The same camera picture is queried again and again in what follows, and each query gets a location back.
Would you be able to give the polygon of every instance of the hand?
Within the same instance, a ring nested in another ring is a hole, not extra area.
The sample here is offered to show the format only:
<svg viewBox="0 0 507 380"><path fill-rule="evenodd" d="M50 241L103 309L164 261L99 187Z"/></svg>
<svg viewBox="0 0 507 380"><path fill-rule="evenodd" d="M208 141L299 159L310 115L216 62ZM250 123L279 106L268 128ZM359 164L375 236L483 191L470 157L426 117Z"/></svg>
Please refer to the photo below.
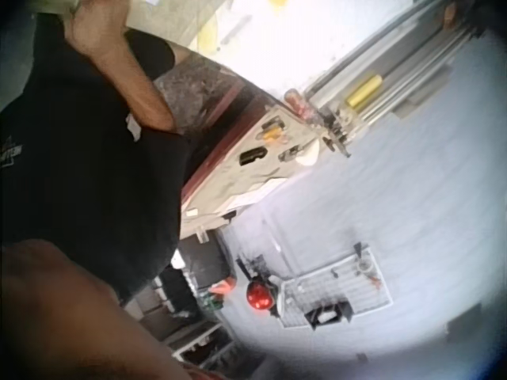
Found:
<svg viewBox="0 0 507 380"><path fill-rule="evenodd" d="M63 19L65 39L81 54L96 61L124 45L130 0L81 0L74 14Z"/></svg>

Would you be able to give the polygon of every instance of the red trim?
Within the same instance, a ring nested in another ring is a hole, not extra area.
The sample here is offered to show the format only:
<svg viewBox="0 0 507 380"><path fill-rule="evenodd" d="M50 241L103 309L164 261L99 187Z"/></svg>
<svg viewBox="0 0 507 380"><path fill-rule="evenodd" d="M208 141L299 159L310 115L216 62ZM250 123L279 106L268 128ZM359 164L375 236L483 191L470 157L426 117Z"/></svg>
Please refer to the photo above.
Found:
<svg viewBox="0 0 507 380"><path fill-rule="evenodd" d="M245 87L245 82L241 79L236 80L234 84L229 88L226 94L220 99L218 104L208 114L208 117L203 123L202 129L210 128L221 115L229 108L234 99L239 95L241 90Z"/></svg>
<svg viewBox="0 0 507 380"><path fill-rule="evenodd" d="M266 113L268 101L263 96L256 96L245 108L234 126L227 132L215 149L208 155L199 169L190 177L181 193L182 203L197 190L204 180L216 169L219 163L234 145L253 127Z"/></svg>

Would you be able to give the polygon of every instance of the orange object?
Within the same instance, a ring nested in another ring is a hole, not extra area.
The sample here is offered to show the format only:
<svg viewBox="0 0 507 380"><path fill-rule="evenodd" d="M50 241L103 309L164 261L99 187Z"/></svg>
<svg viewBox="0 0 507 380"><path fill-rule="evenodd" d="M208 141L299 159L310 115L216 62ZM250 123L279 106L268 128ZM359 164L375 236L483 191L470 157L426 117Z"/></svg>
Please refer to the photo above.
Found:
<svg viewBox="0 0 507 380"><path fill-rule="evenodd" d="M227 277L219 283L215 283L208 289L210 293L214 295L227 295L236 287L236 279L233 277Z"/></svg>

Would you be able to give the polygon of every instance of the white wall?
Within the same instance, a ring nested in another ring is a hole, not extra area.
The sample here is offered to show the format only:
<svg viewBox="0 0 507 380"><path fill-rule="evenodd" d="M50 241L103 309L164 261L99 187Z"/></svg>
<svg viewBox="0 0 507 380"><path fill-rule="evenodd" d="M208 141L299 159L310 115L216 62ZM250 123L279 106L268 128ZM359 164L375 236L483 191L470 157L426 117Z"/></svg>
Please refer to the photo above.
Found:
<svg viewBox="0 0 507 380"><path fill-rule="evenodd" d="M266 228L297 272L365 241L395 304L351 325L283 330L248 307L240 277L223 314L248 345L304 367L336 367L358 352L379 358L440 342L447 321L505 297L505 50L490 36L473 40L454 67L449 85L423 109L406 120L386 118L351 146L349 160L328 154L223 231L232 253L263 253L283 276L290 272ZM494 344L491 337L481 338L482 347Z"/></svg>

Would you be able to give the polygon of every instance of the yellow object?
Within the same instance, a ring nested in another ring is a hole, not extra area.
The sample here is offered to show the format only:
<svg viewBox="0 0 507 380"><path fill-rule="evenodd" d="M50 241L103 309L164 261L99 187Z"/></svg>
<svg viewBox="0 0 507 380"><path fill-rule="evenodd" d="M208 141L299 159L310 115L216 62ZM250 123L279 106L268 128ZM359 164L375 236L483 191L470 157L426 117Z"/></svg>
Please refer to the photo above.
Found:
<svg viewBox="0 0 507 380"><path fill-rule="evenodd" d="M287 0L269 0L272 6L276 8L283 8L287 4Z"/></svg>
<svg viewBox="0 0 507 380"><path fill-rule="evenodd" d="M363 103L382 85L383 79L380 75L375 75L369 78L359 89L354 91L348 98L347 103L350 107L355 108Z"/></svg>
<svg viewBox="0 0 507 380"><path fill-rule="evenodd" d="M197 50L203 54L213 54L218 46L218 23L216 15L204 24L203 28L197 33Z"/></svg>

